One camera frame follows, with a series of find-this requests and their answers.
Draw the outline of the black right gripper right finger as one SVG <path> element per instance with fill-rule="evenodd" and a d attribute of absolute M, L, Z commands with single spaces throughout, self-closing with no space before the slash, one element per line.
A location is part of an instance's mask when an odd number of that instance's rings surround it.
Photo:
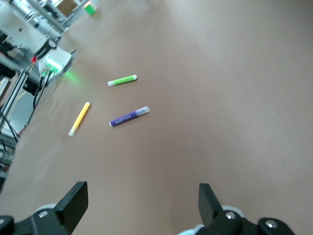
<path fill-rule="evenodd" d="M 204 225 L 200 235 L 258 235 L 258 226 L 232 210 L 223 210 L 209 184 L 200 183 L 198 207 Z"/>

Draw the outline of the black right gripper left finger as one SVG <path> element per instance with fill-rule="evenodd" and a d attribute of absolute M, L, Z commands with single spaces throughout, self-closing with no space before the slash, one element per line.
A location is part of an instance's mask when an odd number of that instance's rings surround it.
<path fill-rule="evenodd" d="M 77 182 L 54 206 L 36 211 L 17 223 L 18 235 L 70 235 L 89 205 L 88 184 Z"/>

